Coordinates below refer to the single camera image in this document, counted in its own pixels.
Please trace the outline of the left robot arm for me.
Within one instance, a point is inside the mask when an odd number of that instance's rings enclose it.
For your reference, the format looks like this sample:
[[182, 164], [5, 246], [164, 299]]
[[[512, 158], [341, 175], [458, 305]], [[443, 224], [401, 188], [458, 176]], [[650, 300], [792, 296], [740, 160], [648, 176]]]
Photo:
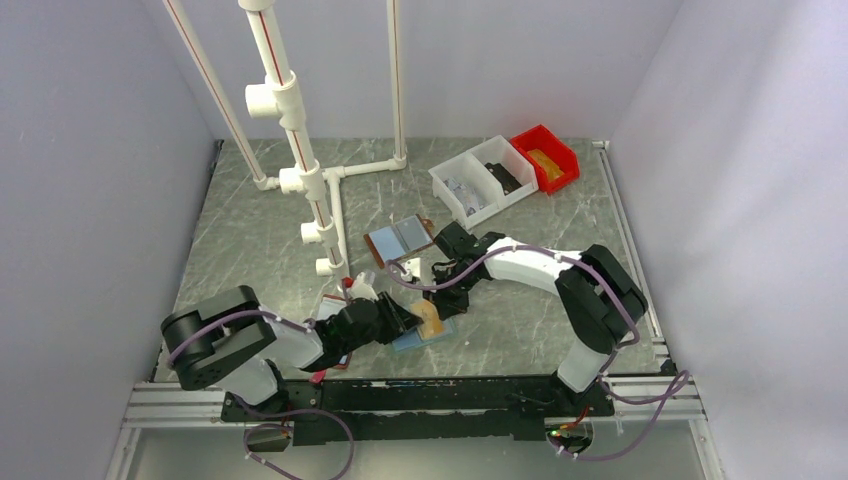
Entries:
[[390, 344], [422, 323], [385, 292], [354, 298], [324, 319], [296, 322], [240, 285], [167, 316], [160, 331], [167, 364], [184, 390], [223, 388], [272, 420], [288, 402], [281, 367], [331, 369], [355, 350]]

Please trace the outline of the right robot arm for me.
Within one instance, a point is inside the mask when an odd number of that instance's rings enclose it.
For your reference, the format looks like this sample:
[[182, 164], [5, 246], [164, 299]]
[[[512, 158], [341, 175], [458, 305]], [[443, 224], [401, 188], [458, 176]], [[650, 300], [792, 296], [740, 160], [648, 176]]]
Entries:
[[638, 342], [637, 323], [649, 303], [605, 246], [579, 252], [550, 250], [499, 232], [477, 237], [456, 222], [435, 238], [446, 261], [431, 269], [435, 289], [423, 296], [446, 319], [468, 310], [469, 293], [481, 281], [508, 281], [559, 297], [577, 339], [556, 370], [551, 388], [557, 411], [574, 415], [590, 399], [589, 388], [614, 353]]

